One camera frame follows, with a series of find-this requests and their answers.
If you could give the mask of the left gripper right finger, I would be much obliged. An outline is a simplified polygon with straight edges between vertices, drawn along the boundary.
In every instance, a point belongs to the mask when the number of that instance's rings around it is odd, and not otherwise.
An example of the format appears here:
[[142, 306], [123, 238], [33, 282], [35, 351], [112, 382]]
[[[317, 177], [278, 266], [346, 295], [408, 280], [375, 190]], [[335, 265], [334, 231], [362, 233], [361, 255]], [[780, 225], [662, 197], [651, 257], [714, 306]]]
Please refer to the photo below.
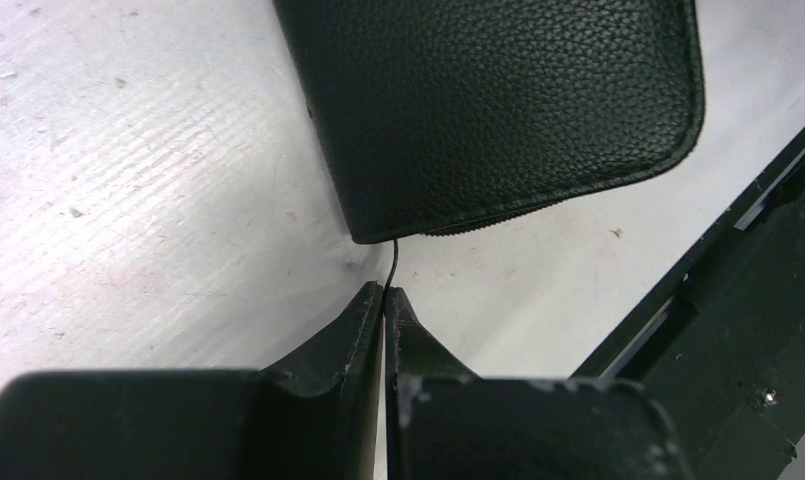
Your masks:
[[387, 477], [401, 479], [399, 378], [409, 374], [457, 380], [461, 377], [476, 379], [478, 375], [422, 325], [407, 294], [400, 287], [386, 289], [384, 333]]

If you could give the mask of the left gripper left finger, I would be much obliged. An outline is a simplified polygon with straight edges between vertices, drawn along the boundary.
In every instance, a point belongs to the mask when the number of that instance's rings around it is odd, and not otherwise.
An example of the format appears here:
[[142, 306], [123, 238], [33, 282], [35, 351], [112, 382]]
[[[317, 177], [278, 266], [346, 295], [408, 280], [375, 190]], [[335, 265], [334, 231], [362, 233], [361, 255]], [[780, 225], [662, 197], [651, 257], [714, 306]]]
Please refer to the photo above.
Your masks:
[[382, 320], [383, 289], [367, 282], [336, 319], [265, 369], [261, 478], [372, 477]]

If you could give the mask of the black zippered tool case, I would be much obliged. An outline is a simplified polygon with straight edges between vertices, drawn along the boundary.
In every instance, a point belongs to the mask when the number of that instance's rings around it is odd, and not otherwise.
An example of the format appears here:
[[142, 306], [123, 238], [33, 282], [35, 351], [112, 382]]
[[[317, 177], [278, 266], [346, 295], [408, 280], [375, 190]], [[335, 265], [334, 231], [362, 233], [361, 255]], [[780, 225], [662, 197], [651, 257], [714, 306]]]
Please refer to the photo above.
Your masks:
[[658, 176], [705, 115], [692, 1], [278, 1], [351, 238], [489, 227]]

